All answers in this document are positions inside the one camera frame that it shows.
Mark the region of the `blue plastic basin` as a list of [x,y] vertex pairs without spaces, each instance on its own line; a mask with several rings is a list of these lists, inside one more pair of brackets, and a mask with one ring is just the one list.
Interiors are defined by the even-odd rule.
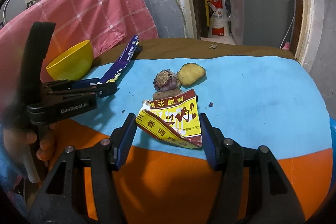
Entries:
[[330,131],[331,131],[331,141],[332,141],[332,175],[330,189],[334,186],[336,182],[336,121],[330,117]]

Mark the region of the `red white rice sack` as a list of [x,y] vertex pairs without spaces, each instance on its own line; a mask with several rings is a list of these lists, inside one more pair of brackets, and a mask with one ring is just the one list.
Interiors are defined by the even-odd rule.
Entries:
[[210,16],[209,34],[213,36],[229,36],[230,28],[225,0],[208,2],[212,14]]

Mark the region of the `blue snack wrapper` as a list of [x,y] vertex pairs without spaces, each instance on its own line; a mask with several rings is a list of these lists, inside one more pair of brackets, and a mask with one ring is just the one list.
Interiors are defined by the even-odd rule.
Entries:
[[127,43],[126,47],[122,51],[119,58],[113,63],[113,65],[106,71],[103,77],[100,78],[100,83],[114,83],[116,82],[122,72],[126,69],[130,63],[134,53],[139,46],[139,37],[135,35],[131,38],[131,41]]

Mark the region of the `blue orange table cloth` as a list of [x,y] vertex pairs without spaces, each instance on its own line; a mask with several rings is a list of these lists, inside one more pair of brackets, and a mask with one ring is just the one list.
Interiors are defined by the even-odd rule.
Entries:
[[[59,123],[56,151],[95,145],[137,114],[164,68],[187,59],[135,60],[114,96]],[[330,116],[315,82],[292,59],[226,56],[198,59],[205,79],[195,86],[198,110],[243,147],[267,146],[310,217],[327,196],[333,172]],[[114,174],[129,223],[205,223],[220,174],[202,149],[175,147],[137,130],[126,164]]]

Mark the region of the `yellow plastic bowl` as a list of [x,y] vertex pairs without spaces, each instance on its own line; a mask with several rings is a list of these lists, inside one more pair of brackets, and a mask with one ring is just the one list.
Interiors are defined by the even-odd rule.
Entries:
[[52,60],[46,67],[48,74],[56,80],[80,80],[93,63],[93,49],[90,40],[84,40],[70,47]]

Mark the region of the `purple onion scrap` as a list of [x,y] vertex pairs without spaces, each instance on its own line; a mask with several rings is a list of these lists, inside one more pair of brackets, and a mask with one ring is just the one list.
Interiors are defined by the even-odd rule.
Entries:
[[160,71],[154,78],[153,85],[157,92],[166,92],[181,87],[177,75],[170,69]]

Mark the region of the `pink checked cloth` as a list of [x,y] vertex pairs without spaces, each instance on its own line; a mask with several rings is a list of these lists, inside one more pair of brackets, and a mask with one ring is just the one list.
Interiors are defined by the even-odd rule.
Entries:
[[1,28],[1,110],[14,98],[25,43],[34,22],[56,24],[44,67],[84,40],[91,41],[93,56],[98,57],[135,35],[140,40],[158,38],[144,0],[41,0]]

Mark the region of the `yellow red seasoning packet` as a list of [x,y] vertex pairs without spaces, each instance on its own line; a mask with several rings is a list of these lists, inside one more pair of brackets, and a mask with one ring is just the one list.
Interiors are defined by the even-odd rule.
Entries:
[[197,95],[193,89],[174,97],[143,101],[135,121],[144,132],[171,145],[187,149],[202,146]]

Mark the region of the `potato slice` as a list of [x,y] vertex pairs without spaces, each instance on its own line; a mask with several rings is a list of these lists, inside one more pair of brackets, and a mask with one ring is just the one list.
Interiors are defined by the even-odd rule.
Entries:
[[206,70],[196,63],[187,63],[177,73],[182,86],[191,86],[206,75]]

